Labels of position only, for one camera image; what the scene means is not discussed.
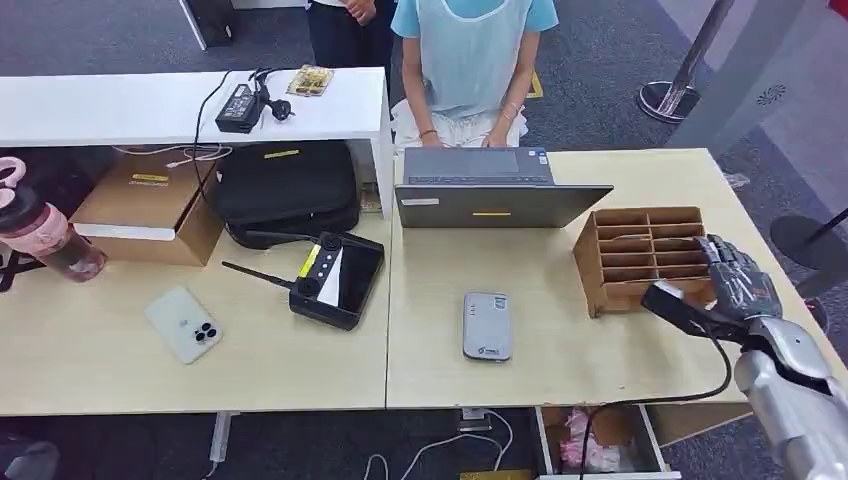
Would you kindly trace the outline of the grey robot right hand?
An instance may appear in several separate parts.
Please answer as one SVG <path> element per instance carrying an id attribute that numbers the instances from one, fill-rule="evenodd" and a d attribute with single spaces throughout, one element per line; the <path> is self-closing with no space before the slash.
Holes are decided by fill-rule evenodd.
<path id="1" fill-rule="evenodd" d="M 783 306 L 769 274 L 751 256 L 719 235 L 697 236 L 707 260 L 716 297 L 714 310 L 729 320 L 748 322 L 767 316 L 783 317 Z"/>

